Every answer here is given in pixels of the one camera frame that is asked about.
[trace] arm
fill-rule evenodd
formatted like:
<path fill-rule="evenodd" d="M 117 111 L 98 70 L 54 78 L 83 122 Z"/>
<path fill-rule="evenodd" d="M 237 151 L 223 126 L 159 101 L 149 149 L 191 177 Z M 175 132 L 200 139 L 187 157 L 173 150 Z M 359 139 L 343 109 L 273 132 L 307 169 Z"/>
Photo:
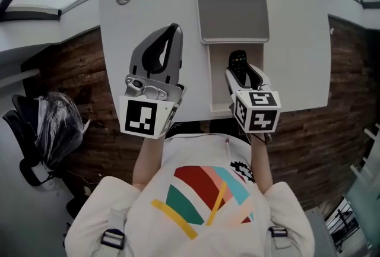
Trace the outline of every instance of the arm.
<path fill-rule="evenodd" d="M 256 135 L 265 140 L 264 134 Z M 251 169 L 260 192 L 265 194 L 273 185 L 267 146 L 253 135 L 251 135 Z"/>
<path fill-rule="evenodd" d="M 145 138 L 133 169 L 132 186 L 143 190 L 161 168 L 164 139 Z"/>

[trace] black buckle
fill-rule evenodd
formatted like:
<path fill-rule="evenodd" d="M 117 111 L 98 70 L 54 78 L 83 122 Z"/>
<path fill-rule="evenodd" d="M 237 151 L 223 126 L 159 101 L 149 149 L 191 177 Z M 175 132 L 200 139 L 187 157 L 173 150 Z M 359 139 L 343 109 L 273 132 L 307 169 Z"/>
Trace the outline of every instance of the black buckle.
<path fill-rule="evenodd" d="M 125 235 L 117 229 L 106 230 L 100 241 L 101 244 L 122 250 L 124 248 Z"/>
<path fill-rule="evenodd" d="M 269 231 L 272 233 L 272 238 L 287 237 L 287 229 L 283 227 L 272 226 L 269 228 Z"/>

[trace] plastic bag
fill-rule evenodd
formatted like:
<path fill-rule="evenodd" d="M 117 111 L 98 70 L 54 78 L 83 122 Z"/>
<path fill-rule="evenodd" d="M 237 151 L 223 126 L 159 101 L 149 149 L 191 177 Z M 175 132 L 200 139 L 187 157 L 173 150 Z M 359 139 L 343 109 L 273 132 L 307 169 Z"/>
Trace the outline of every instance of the plastic bag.
<path fill-rule="evenodd" d="M 50 169 L 81 145 L 85 125 L 74 102 L 62 93 L 39 97 L 36 146 Z"/>

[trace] blue stripe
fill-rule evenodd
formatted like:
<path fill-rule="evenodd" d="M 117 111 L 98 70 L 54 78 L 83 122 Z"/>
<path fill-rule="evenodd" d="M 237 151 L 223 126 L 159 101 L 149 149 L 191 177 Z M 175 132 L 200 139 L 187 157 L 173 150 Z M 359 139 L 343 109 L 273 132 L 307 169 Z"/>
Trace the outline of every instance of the blue stripe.
<path fill-rule="evenodd" d="M 249 193 L 245 187 L 239 183 L 231 174 L 223 167 L 212 166 L 215 172 L 221 177 L 229 187 L 232 195 L 235 197 L 239 205 L 241 205 L 246 198 L 248 198 Z"/>

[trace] rectangular slot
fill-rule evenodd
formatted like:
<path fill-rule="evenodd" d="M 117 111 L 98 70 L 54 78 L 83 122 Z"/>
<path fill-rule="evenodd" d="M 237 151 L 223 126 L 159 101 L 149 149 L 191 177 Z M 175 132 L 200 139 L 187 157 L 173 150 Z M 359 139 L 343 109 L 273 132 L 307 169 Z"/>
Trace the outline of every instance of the rectangular slot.
<path fill-rule="evenodd" d="M 215 117 L 231 116 L 232 104 L 224 71 L 228 67 L 229 56 L 235 50 L 244 50 L 247 62 L 262 69 L 263 44 L 210 44 L 207 47 L 211 83 L 211 113 Z"/>

